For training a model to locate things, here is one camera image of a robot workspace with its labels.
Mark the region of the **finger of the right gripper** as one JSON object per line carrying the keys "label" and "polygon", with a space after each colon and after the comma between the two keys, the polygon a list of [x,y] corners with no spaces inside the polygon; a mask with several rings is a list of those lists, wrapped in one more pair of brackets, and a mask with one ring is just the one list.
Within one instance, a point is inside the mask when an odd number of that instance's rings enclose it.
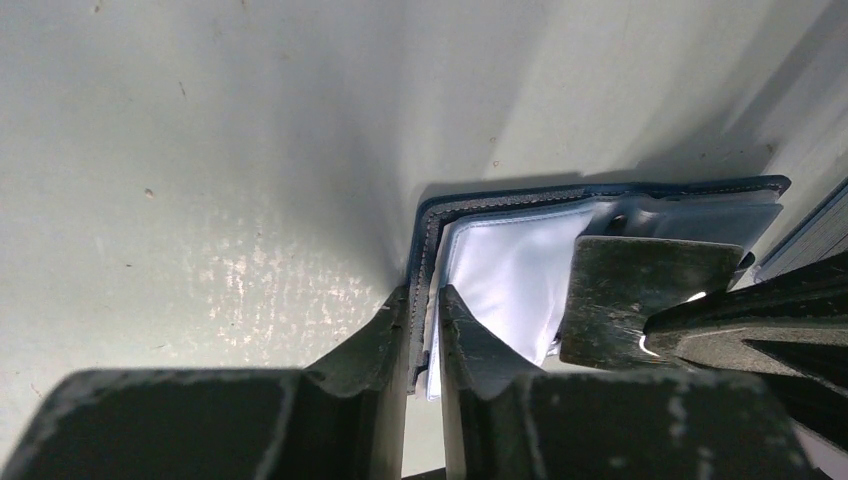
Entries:
{"label": "finger of the right gripper", "polygon": [[648,350],[758,375],[806,430],[847,448],[847,257],[652,315]]}

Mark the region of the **blue card holder wallet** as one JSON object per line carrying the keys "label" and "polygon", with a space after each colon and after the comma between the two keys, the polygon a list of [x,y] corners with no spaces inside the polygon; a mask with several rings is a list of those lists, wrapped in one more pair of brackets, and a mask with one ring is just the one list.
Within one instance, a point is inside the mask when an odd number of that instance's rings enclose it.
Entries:
{"label": "blue card holder wallet", "polygon": [[783,175],[699,183],[495,190],[423,201],[407,266],[407,391],[441,393],[434,302],[456,287],[473,315],[527,360],[550,355],[582,235],[727,243],[749,252],[781,212]]}

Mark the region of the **black credit card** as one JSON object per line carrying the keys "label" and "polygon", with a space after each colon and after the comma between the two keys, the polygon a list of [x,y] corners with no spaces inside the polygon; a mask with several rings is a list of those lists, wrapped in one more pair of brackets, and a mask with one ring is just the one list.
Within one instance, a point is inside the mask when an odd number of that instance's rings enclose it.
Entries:
{"label": "black credit card", "polygon": [[646,346],[648,318],[726,290],[743,254],[722,243],[579,237],[559,328],[560,360],[607,371],[669,366]]}

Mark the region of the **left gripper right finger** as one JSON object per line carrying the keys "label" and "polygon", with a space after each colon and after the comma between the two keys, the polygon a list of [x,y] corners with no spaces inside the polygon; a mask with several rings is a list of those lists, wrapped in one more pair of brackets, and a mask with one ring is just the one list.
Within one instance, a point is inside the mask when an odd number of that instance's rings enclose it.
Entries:
{"label": "left gripper right finger", "polygon": [[727,371],[549,373],[439,295],[451,479],[813,479],[778,399]]}

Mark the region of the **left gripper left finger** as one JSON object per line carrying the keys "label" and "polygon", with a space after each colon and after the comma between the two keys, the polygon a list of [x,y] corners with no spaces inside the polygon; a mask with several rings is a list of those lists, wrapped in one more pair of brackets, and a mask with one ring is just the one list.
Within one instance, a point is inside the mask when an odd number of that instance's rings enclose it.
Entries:
{"label": "left gripper left finger", "polygon": [[84,370],[45,398],[5,479],[397,479],[408,290],[305,368]]}

